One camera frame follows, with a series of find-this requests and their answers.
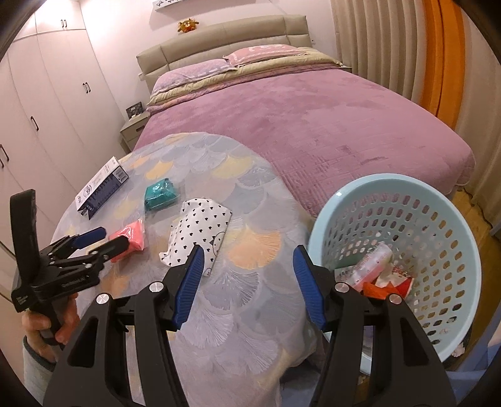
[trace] toothpaste box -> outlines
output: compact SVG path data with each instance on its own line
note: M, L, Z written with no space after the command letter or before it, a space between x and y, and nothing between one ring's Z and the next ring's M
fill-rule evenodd
M113 157L75 197L77 211L91 219L104 202L129 179L118 160Z

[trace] wardrobe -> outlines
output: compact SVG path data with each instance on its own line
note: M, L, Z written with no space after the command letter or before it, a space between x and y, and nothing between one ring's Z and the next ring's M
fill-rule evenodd
M40 248L76 194L121 158L123 116L90 43L80 3L48 0L0 61L0 293L16 269L10 196L37 193Z

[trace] plush toy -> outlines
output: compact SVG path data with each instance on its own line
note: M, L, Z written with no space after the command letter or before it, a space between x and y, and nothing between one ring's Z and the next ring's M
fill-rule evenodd
M184 33L188 33L190 31L196 30L196 25L198 21L187 19L179 23L179 29L177 32L183 31Z

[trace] tissue box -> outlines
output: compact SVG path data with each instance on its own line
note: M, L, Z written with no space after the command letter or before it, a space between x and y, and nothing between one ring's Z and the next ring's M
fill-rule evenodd
M128 179L127 173L113 157L75 197L77 211L87 219L91 219L104 202Z
M179 194L176 193L174 185L168 178L150 185L144 194L144 210L159 211L176 202Z

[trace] gray sleeve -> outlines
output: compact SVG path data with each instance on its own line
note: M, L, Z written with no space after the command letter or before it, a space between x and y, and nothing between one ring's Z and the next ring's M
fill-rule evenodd
M52 372L56 367L39 356L29 345L26 337L23 339L23 359L25 370L25 387L31 395L42 404L45 390L51 379Z

